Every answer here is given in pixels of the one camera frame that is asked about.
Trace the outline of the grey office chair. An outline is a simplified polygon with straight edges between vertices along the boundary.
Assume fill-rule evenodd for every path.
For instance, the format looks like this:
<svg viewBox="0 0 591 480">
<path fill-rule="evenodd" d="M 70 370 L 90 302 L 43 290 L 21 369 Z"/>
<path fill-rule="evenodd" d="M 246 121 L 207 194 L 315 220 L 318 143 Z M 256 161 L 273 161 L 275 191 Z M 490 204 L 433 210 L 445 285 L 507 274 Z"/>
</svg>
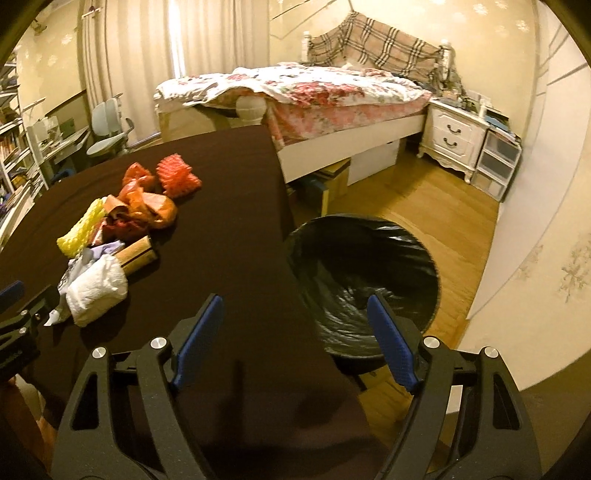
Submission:
<svg viewBox="0 0 591 480">
<path fill-rule="evenodd" d="M 118 93 L 93 108 L 91 128 L 98 141 L 86 151 L 88 157 L 120 156 L 128 153 L 127 142 L 129 134 L 134 130 L 134 123 L 128 117 L 122 117 L 121 97 L 122 93 Z"/>
</svg>

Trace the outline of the cream curtains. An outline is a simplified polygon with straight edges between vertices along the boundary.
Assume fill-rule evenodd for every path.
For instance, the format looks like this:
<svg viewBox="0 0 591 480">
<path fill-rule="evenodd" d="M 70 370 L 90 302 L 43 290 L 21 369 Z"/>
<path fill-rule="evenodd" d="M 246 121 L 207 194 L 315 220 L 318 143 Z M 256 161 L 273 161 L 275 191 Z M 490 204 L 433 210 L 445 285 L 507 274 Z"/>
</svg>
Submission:
<svg viewBox="0 0 591 480">
<path fill-rule="evenodd" d="M 133 141 L 159 133 L 162 82 L 270 62 L 266 1 L 81 1 L 80 81 L 90 106 L 122 97 Z"/>
</svg>

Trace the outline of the cardboard box under bed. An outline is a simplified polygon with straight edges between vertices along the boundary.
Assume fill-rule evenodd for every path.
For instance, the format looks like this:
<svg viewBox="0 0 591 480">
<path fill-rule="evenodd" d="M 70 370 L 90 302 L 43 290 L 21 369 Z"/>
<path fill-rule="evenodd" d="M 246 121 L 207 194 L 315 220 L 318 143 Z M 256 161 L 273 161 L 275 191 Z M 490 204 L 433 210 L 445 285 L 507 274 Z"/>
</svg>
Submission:
<svg viewBox="0 0 591 480">
<path fill-rule="evenodd" d="M 304 203 L 318 215 L 325 216 L 329 213 L 329 204 L 348 191 L 350 166 L 351 160 L 346 158 L 295 180 L 291 186 Z"/>
</svg>

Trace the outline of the floral quilt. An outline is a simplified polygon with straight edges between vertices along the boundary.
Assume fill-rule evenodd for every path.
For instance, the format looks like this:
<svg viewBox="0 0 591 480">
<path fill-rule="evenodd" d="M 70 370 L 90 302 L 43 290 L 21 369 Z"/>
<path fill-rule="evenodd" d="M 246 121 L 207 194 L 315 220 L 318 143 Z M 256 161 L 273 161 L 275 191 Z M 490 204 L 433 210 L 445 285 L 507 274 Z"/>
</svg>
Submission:
<svg viewBox="0 0 591 480">
<path fill-rule="evenodd" d="M 266 102 L 263 125 L 277 149 L 335 132 L 422 114 L 432 93 L 379 69 L 361 71 L 283 62 L 170 79 L 153 95 L 158 113 L 183 107 L 235 110 L 238 99 Z"/>
</svg>

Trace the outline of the red foam fruit net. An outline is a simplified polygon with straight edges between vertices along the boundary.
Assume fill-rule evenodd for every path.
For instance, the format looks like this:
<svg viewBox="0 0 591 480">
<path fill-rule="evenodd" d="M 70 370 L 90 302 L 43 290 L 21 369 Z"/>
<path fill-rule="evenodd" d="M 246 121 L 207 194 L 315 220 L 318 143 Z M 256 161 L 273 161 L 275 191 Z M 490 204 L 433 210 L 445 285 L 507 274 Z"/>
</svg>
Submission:
<svg viewBox="0 0 591 480">
<path fill-rule="evenodd" d="M 156 166 L 156 173 L 164 194 L 171 199 L 184 197 L 202 187 L 201 180 L 192 173 L 192 167 L 179 154 L 172 154 L 160 160 Z"/>
</svg>

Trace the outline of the black lined trash bin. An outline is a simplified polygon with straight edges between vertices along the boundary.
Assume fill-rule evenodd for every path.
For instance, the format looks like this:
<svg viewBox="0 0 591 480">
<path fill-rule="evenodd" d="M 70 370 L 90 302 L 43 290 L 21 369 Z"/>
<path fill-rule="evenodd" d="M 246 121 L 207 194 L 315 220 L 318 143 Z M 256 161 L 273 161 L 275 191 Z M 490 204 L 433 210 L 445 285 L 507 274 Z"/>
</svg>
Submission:
<svg viewBox="0 0 591 480">
<path fill-rule="evenodd" d="M 367 305 L 380 294 L 398 316 L 426 331 L 439 309 L 435 260 L 411 232 L 380 217 L 327 215 L 286 240 L 287 262 L 325 352 L 349 377 L 386 364 Z"/>
</svg>

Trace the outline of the yellow foam fruit net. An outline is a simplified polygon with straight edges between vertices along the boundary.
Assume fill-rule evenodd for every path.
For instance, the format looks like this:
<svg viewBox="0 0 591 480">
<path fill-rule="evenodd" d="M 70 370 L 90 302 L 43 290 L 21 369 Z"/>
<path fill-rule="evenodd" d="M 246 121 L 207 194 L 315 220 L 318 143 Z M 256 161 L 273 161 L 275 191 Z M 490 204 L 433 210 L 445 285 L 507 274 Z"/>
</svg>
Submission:
<svg viewBox="0 0 591 480">
<path fill-rule="evenodd" d="M 67 258 L 76 257 L 94 238 L 98 226 L 106 215 L 105 202 L 105 197 L 93 200 L 73 227 L 56 240 L 59 250 Z"/>
</svg>

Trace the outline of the tan spray can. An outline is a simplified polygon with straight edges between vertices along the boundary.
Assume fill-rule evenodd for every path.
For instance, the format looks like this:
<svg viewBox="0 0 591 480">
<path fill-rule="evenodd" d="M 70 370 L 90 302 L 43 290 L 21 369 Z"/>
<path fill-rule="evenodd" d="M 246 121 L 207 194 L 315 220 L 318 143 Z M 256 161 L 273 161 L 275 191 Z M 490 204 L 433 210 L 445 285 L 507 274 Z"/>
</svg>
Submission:
<svg viewBox="0 0 591 480">
<path fill-rule="evenodd" d="M 114 257 L 121 265 L 126 276 L 132 275 L 158 259 L 149 236 L 143 236 L 117 252 Z"/>
</svg>

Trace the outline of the white tissue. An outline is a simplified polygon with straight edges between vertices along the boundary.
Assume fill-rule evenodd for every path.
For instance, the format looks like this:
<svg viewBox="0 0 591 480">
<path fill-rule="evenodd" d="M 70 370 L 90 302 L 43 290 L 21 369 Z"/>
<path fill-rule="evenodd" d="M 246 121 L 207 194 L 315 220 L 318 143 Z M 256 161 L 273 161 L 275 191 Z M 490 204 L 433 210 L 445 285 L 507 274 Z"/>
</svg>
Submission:
<svg viewBox="0 0 591 480">
<path fill-rule="evenodd" d="M 101 256 L 67 288 L 66 303 L 78 327 L 86 327 L 127 297 L 128 282 L 118 259 Z"/>
</svg>

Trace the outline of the dark red wrapper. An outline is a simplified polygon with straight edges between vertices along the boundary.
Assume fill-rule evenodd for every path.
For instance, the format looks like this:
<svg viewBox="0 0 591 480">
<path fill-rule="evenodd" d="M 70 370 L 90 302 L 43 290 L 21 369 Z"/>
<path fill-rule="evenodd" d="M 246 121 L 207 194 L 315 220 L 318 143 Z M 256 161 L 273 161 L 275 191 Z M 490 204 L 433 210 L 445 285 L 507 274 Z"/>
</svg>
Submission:
<svg viewBox="0 0 591 480">
<path fill-rule="evenodd" d="M 134 219 L 113 219 L 107 217 L 101 226 L 103 243 L 119 240 L 123 243 L 133 243 L 148 234 L 148 225 Z"/>
</svg>

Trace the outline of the white nightstand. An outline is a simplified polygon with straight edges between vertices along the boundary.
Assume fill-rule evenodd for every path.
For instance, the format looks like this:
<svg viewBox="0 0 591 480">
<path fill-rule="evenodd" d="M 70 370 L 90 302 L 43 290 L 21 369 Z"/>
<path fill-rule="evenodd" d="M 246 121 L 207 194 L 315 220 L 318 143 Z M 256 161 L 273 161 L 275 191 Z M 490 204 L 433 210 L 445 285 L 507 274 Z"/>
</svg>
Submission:
<svg viewBox="0 0 591 480">
<path fill-rule="evenodd" d="M 470 184 L 488 128 L 478 115 L 432 98 L 417 157 L 428 155 L 442 167 L 461 172 Z"/>
</svg>

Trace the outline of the dark brown tablecloth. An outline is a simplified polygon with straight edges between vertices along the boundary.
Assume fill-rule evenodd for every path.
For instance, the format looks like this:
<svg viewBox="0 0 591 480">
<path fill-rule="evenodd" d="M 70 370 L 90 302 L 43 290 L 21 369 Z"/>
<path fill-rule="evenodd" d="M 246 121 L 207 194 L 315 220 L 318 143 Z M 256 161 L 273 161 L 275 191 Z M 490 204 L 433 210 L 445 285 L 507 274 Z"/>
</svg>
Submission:
<svg viewBox="0 0 591 480">
<path fill-rule="evenodd" d="M 56 284 L 67 260 L 57 247 L 99 197 L 117 193 L 126 169 L 153 169 L 178 154 L 200 178 L 174 224 L 154 240 L 158 260 L 129 282 L 127 298 L 85 328 L 44 327 L 24 371 L 61 421 L 91 351 L 139 348 L 197 313 L 211 294 L 223 322 L 194 381 L 178 396 L 183 420 L 220 479 L 371 479 L 386 456 L 353 384 L 325 353 L 283 240 L 293 227 L 286 185 L 264 127 L 173 141 L 64 179 L 26 214 L 1 253 L 1 282 L 28 296 Z"/>
</svg>

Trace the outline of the red plastic bag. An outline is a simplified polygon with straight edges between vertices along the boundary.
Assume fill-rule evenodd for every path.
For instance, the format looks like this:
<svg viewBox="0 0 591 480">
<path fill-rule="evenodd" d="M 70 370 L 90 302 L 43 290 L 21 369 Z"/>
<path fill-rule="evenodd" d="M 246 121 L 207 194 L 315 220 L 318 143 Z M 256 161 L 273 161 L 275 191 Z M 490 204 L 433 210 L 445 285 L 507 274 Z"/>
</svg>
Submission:
<svg viewBox="0 0 591 480">
<path fill-rule="evenodd" d="M 140 163 L 132 163 L 122 179 L 122 186 L 127 187 L 135 184 L 143 188 L 144 191 L 153 192 L 156 188 L 156 177 Z"/>
</svg>

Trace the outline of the white bed frame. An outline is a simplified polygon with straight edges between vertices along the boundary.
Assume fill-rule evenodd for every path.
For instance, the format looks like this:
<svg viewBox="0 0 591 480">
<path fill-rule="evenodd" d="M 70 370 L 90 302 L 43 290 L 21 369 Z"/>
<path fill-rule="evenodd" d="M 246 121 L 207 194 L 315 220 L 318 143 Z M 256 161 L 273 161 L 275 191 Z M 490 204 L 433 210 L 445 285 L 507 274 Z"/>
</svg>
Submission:
<svg viewBox="0 0 591 480">
<path fill-rule="evenodd" d="M 370 69 L 344 60 L 329 67 L 356 71 Z M 430 91 L 433 96 L 434 86 L 420 82 L 415 83 Z M 283 168 L 283 177 L 287 181 L 293 181 L 342 158 L 418 133 L 425 123 L 425 110 L 422 114 L 335 132 L 293 143 L 283 149 L 276 148 L 277 154 L 280 156 L 281 168 Z M 183 107 L 172 113 L 158 113 L 157 111 L 156 113 L 159 117 L 162 137 L 169 141 L 202 131 L 263 125 L 266 102 L 263 99 L 242 97 L 238 99 L 235 110 L 216 110 L 197 106 Z"/>
</svg>

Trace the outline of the white storage box under bed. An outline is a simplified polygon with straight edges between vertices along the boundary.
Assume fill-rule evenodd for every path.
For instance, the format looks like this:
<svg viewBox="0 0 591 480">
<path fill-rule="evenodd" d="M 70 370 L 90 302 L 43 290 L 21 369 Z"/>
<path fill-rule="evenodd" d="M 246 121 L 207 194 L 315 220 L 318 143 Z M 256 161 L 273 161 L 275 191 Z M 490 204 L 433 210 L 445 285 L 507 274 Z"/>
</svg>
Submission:
<svg viewBox="0 0 591 480">
<path fill-rule="evenodd" d="M 348 185 L 353 185 L 394 166 L 398 160 L 400 143 L 400 140 L 394 140 L 353 155 L 349 164 Z"/>
</svg>

